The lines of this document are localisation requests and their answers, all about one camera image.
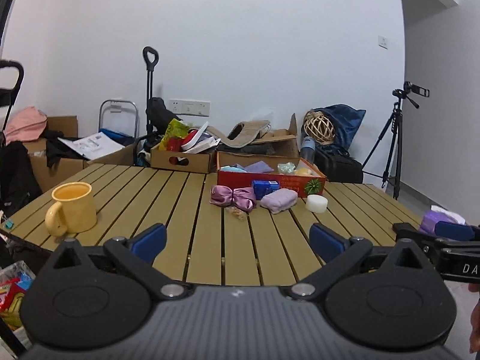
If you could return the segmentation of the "white foam cylinder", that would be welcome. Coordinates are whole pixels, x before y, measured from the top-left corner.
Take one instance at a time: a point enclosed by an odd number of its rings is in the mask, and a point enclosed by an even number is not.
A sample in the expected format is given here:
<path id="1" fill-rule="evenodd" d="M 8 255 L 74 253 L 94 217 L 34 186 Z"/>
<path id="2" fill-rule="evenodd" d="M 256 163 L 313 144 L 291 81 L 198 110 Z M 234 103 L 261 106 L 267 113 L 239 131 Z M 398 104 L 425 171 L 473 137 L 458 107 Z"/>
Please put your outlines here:
<path id="1" fill-rule="evenodd" d="M 328 209 L 328 199 L 318 194 L 310 194 L 307 196 L 306 209 L 315 214 L 325 213 Z"/>

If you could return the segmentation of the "lavender towel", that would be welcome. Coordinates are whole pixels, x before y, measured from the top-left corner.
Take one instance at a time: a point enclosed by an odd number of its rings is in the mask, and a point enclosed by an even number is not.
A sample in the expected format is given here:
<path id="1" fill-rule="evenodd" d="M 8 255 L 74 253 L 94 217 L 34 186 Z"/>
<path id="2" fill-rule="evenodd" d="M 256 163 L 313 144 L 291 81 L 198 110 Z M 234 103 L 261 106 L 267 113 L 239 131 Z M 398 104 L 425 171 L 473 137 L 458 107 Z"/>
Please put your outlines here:
<path id="1" fill-rule="evenodd" d="M 272 214 L 278 214 L 292 208 L 298 200 L 298 194 L 292 189 L 278 189 L 262 197 L 259 205 Z"/>

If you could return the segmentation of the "blue tissue pack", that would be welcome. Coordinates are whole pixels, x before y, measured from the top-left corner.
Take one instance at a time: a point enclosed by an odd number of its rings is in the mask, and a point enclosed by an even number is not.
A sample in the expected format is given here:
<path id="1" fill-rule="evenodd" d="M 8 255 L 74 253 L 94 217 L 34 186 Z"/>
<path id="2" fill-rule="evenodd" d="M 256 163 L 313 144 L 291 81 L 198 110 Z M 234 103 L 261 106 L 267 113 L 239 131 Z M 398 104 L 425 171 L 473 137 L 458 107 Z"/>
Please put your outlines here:
<path id="1" fill-rule="evenodd" d="M 253 180 L 251 182 L 251 187 L 257 201 L 280 189 L 279 183 L 272 180 Z"/>

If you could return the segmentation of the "pink satin bow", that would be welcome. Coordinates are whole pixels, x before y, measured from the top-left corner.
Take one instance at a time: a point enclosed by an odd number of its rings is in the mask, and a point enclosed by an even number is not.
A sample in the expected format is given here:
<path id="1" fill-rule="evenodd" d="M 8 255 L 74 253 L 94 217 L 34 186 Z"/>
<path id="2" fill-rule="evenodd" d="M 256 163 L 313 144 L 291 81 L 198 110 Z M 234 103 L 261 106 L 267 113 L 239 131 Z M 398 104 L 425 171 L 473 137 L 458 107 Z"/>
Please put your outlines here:
<path id="1" fill-rule="evenodd" d="M 210 203 L 215 206 L 234 206 L 241 211 L 251 212 L 256 207 L 256 195 L 252 187 L 230 189 L 215 185 L 211 188 Z"/>

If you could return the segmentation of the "red orange cardboard box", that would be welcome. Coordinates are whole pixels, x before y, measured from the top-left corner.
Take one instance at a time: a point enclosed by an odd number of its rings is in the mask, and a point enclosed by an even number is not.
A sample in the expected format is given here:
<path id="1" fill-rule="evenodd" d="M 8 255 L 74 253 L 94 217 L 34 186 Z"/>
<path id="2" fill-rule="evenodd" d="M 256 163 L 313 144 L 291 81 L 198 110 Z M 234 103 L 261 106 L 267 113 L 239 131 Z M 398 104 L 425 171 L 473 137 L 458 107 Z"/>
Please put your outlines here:
<path id="1" fill-rule="evenodd" d="M 226 165 L 235 165 L 245 167 L 249 164 L 265 161 L 274 172 L 271 173 L 238 173 L 221 172 L 220 168 Z M 282 175 L 278 173 L 278 164 L 294 163 L 297 168 L 309 168 L 313 175 Z M 218 152 L 216 155 L 216 174 L 217 184 L 228 186 L 231 189 L 250 187 L 253 180 L 272 180 L 277 181 L 281 188 L 292 189 L 297 192 L 299 197 L 307 197 L 310 194 L 322 194 L 327 178 L 314 165 L 308 163 L 300 157 L 289 158 L 282 156 L 261 156 L 252 154 L 234 154 L 227 152 Z"/>

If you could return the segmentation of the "yellow plush toy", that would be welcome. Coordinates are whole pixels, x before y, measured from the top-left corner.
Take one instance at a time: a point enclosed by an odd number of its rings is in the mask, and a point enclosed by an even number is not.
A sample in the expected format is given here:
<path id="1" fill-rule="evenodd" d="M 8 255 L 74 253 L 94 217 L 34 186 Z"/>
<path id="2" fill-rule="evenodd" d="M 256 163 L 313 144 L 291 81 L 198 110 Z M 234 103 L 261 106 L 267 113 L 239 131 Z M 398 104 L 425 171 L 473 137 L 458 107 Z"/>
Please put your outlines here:
<path id="1" fill-rule="evenodd" d="M 295 175 L 296 176 L 312 176 L 312 170 L 309 168 L 297 168 L 295 170 Z"/>

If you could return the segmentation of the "brown box with cutouts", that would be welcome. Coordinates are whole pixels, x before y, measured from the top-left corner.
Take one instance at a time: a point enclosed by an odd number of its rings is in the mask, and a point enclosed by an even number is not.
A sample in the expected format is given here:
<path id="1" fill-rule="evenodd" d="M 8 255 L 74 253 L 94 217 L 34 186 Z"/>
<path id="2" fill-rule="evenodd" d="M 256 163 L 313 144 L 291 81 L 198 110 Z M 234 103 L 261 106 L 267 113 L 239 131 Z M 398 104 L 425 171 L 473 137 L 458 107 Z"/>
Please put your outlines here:
<path id="1" fill-rule="evenodd" d="M 208 174 L 216 167 L 216 148 L 191 154 L 159 150 L 154 147 L 151 150 L 151 167 L 174 172 Z"/>

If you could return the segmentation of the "white paper booklet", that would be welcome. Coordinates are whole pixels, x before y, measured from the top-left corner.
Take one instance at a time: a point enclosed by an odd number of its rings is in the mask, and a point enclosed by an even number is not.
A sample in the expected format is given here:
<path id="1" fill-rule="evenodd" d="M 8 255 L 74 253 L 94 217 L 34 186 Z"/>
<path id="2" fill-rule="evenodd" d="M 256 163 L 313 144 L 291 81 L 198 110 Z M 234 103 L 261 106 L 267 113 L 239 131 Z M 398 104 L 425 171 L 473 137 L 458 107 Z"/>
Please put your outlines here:
<path id="1" fill-rule="evenodd" d="M 88 160 L 96 160 L 124 148 L 104 133 L 96 133 L 75 141 L 58 138 L 60 142 Z"/>

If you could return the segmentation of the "purple knitted cloth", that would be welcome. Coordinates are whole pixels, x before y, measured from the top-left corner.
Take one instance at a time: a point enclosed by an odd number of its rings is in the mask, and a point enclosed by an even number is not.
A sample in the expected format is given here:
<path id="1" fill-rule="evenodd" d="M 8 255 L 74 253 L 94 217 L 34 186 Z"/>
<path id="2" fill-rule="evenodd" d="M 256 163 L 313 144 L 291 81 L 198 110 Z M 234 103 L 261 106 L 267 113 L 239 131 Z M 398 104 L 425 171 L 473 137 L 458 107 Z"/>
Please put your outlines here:
<path id="1" fill-rule="evenodd" d="M 271 168 L 265 161 L 258 161 L 258 162 L 249 164 L 247 166 L 244 166 L 243 169 L 249 173 L 265 174 L 265 173 L 274 172 L 274 169 Z"/>

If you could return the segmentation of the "large open cardboard box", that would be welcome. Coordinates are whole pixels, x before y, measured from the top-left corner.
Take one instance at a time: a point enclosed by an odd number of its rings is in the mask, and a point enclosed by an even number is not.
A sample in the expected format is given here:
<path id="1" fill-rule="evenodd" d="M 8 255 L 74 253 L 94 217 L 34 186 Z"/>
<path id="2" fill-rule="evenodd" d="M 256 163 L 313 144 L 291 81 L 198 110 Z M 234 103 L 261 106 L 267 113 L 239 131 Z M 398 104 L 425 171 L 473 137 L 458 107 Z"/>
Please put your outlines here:
<path id="1" fill-rule="evenodd" d="M 243 155 L 268 155 L 296 158 L 299 156 L 297 133 L 296 115 L 293 114 L 290 117 L 288 128 L 272 130 L 263 135 L 262 138 L 254 140 L 251 144 L 241 149 L 230 148 L 221 143 L 218 146 L 218 150 Z"/>

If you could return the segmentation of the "light blue plush toy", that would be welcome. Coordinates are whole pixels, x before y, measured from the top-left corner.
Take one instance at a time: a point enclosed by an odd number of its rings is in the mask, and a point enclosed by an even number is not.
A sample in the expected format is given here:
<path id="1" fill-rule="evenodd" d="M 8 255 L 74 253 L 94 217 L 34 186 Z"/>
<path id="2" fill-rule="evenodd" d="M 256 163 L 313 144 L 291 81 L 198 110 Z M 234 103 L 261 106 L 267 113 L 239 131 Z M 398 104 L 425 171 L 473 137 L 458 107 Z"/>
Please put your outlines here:
<path id="1" fill-rule="evenodd" d="M 244 167 L 239 166 L 238 164 L 222 166 L 220 168 L 220 171 L 221 172 L 247 173 L 247 170 Z"/>

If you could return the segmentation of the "blue velvet cushion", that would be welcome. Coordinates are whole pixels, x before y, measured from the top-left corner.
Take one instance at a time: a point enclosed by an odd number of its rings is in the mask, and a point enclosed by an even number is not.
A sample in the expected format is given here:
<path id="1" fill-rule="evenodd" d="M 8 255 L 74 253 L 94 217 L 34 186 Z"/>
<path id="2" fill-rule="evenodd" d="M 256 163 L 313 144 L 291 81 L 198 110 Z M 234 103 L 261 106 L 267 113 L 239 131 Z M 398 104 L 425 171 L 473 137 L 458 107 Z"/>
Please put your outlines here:
<path id="1" fill-rule="evenodd" d="M 349 157 L 349 149 L 366 114 L 366 110 L 357 110 L 346 104 L 314 108 L 322 112 L 334 125 L 334 142 L 329 145 L 316 144 L 316 152 Z"/>

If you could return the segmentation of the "white red board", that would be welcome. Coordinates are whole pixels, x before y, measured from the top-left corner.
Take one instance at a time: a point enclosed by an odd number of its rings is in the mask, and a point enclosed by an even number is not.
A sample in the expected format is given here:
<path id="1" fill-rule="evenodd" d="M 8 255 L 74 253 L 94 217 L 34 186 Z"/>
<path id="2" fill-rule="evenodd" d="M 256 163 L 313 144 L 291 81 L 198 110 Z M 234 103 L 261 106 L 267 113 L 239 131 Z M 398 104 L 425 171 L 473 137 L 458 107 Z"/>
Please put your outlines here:
<path id="1" fill-rule="evenodd" d="M 208 122 L 205 122 L 199 128 L 192 128 L 187 133 L 187 136 L 183 139 L 181 144 L 181 150 L 186 152 L 187 150 L 192 149 L 199 142 L 199 139 L 202 137 L 207 128 Z"/>

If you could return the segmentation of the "metal folding cart frame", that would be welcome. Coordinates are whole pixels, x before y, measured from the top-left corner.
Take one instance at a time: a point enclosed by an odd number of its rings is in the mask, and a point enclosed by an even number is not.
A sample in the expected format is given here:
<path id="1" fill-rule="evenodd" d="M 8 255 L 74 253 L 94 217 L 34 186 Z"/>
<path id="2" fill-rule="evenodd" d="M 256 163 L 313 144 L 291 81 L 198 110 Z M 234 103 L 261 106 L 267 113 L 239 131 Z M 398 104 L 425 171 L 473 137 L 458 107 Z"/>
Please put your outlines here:
<path id="1" fill-rule="evenodd" d="M 108 99 L 100 105 L 97 130 L 116 143 L 129 146 L 138 137 L 139 122 L 139 111 L 134 102 Z"/>

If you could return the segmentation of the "white wall socket strip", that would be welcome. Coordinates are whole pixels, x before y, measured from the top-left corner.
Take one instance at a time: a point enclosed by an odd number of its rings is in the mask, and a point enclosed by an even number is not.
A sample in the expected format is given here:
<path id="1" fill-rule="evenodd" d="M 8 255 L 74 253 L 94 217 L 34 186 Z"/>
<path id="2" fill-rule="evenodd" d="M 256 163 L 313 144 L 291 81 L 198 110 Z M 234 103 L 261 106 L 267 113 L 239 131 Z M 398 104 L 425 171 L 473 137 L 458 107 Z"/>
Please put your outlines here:
<path id="1" fill-rule="evenodd" d="M 168 100 L 168 109 L 180 116 L 210 116 L 211 103 L 193 99 L 175 99 Z"/>

